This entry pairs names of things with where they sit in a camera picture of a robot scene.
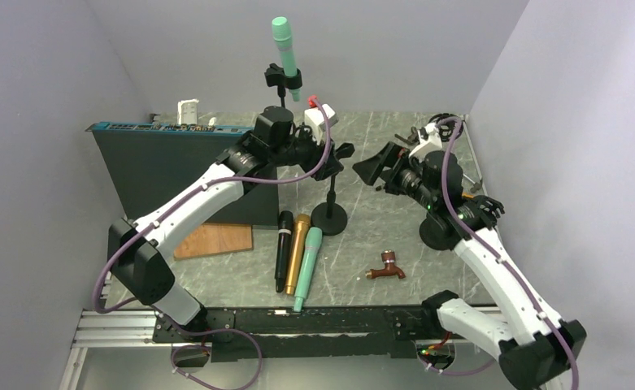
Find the gold microphone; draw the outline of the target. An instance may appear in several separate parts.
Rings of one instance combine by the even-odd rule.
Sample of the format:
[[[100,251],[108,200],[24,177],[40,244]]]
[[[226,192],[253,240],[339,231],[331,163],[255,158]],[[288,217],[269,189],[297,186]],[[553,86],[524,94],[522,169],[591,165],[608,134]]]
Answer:
[[[292,245],[289,256],[288,275],[285,283],[285,293],[295,294],[298,276],[302,265],[303,252],[307,233],[311,227],[311,218],[307,214],[299,214],[294,221]]]

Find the black microphone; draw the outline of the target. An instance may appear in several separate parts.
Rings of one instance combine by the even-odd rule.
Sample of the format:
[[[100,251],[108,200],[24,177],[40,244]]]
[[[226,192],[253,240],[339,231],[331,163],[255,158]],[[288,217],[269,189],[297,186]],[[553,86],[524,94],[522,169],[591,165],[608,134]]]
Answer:
[[[294,227],[294,215],[291,211],[283,210],[278,216],[278,240],[275,264],[275,290],[282,293],[288,277],[290,250]]]

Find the black tripod shock-mount stand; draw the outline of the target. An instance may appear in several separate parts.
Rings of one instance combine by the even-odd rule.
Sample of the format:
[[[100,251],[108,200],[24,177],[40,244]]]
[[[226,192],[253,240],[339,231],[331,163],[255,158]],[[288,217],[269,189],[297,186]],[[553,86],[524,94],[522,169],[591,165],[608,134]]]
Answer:
[[[465,130],[464,119],[451,113],[441,113],[433,115],[429,119],[428,123],[430,122],[437,123],[437,125],[439,126],[443,145],[450,142],[451,136],[454,134],[456,126],[459,126],[458,132],[455,136],[456,139],[460,138],[460,136],[463,134],[463,131]]]

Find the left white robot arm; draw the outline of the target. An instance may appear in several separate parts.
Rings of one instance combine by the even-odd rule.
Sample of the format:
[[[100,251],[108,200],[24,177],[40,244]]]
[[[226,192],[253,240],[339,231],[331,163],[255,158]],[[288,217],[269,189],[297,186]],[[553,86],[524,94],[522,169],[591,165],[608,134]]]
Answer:
[[[271,167],[299,166],[304,178],[316,181],[342,171],[332,139],[337,121],[336,111],[318,102],[304,111],[301,124],[284,107],[266,107],[189,187],[143,217],[110,226],[105,270],[134,300],[167,316],[182,339],[199,339],[208,328],[207,309],[177,282],[167,258],[193,230],[258,185],[281,184],[266,175]]]

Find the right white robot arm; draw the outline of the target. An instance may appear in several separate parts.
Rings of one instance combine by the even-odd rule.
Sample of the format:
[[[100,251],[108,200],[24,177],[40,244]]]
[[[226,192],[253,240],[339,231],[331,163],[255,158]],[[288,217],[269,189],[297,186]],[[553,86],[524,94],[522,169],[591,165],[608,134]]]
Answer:
[[[420,326],[431,337],[450,332],[472,342],[500,366],[516,389],[561,389],[560,375],[572,373],[587,333],[577,320],[566,321],[517,269],[496,228],[504,211],[491,197],[463,193],[463,169],[440,149],[419,158],[393,142],[353,166],[367,185],[406,195],[426,211],[420,237],[430,248],[454,252],[468,265],[494,300],[503,318],[486,314],[445,290],[421,304]]]

